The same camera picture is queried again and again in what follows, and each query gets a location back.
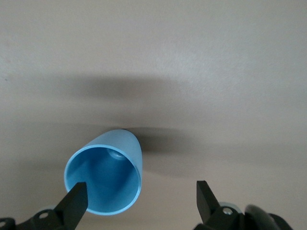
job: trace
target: plastic cup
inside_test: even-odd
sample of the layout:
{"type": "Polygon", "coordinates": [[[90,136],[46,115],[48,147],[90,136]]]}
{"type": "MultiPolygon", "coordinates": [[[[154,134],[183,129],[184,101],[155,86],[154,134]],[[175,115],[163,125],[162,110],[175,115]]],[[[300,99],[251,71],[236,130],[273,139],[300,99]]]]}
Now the plastic cup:
{"type": "Polygon", "coordinates": [[[142,186],[142,151],[137,138],[116,129],[78,150],[65,168],[66,190],[77,182],[86,182],[88,212],[107,216],[127,210],[142,186]]]}

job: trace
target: beige surface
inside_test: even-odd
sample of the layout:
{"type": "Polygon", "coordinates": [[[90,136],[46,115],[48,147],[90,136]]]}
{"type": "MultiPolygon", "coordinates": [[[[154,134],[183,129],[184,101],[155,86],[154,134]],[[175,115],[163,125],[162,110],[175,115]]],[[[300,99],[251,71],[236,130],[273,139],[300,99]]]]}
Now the beige surface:
{"type": "Polygon", "coordinates": [[[141,140],[140,198],[78,229],[191,230],[196,180],[305,229],[307,1],[1,1],[0,216],[60,201],[113,128],[141,140]]]}

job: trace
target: screw hole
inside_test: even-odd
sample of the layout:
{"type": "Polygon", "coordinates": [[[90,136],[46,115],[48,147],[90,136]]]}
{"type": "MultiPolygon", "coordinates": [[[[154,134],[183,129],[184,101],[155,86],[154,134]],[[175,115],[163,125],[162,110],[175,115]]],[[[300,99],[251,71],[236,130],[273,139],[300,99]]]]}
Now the screw hole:
{"type": "Polygon", "coordinates": [[[44,212],[44,213],[40,214],[38,218],[43,219],[43,218],[46,218],[47,216],[48,216],[48,213],[44,212]]]}
{"type": "Polygon", "coordinates": [[[2,228],[2,227],[4,227],[5,226],[5,224],[6,224],[6,222],[3,220],[3,221],[1,221],[0,222],[0,228],[2,228]]]}

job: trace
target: screw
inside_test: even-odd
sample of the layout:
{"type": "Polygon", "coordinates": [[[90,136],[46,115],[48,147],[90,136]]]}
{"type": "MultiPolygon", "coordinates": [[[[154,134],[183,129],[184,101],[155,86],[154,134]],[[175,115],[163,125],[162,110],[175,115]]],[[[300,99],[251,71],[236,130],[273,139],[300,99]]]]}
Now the screw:
{"type": "Polygon", "coordinates": [[[223,208],[223,212],[224,212],[226,215],[231,215],[231,214],[233,214],[233,211],[232,211],[230,208],[228,208],[228,207],[224,207],[224,208],[223,208]]]}

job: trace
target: cup rim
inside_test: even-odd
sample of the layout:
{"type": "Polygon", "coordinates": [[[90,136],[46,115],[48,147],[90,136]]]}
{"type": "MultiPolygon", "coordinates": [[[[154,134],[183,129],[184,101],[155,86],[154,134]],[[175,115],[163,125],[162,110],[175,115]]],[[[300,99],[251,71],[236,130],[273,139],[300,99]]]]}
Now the cup rim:
{"type": "Polygon", "coordinates": [[[122,150],[114,147],[114,146],[110,146],[110,145],[104,145],[104,144],[95,144],[95,145],[90,145],[90,146],[85,146],[81,149],[79,149],[78,151],[76,151],[71,157],[70,159],[68,160],[66,166],[65,166],[65,170],[64,170],[64,184],[65,184],[65,188],[67,190],[67,192],[69,192],[72,188],[69,188],[68,186],[68,182],[67,182],[67,170],[69,168],[69,165],[71,164],[71,162],[80,154],[82,153],[83,151],[85,150],[88,150],[88,149],[93,149],[93,148],[105,148],[105,149],[111,149],[111,150],[114,150],[114,151],[117,151],[119,152],[120,154],[122,154],[124,157],[127,158],[127,160],[130,161],[130,163],[133,165],[136,173],[137,173],[137,176],[139,178],[139,184],[138,184],[138,190],[135,194],[135,197],[132,199],[132,201],[126,205],[125,207],[123,207],[122,209],[119,209],[119,210],[116,210],[116,211],[113,211],[113,212],[100,212],[100,211],[95,211],[93,209],[90,209],[90,208],[87,208],[86,211],[90,212],[90,213],[93,213],[93,214],[96,214],[96,215],[103,215],[103,216],[111,216],[111,215],[115,215],[115,214],[119,214],[123,211],[126,211],[128,208],[130,208],[134,203],[135,201],[138,199],[140,193],[141,193],[141,188],[142,188],[142,177],[141,177],[141,174],[140,174],[140,171],[138,170],[138,167],[136,166],[136,164],[131,160],[131,158],[122,150]]]}

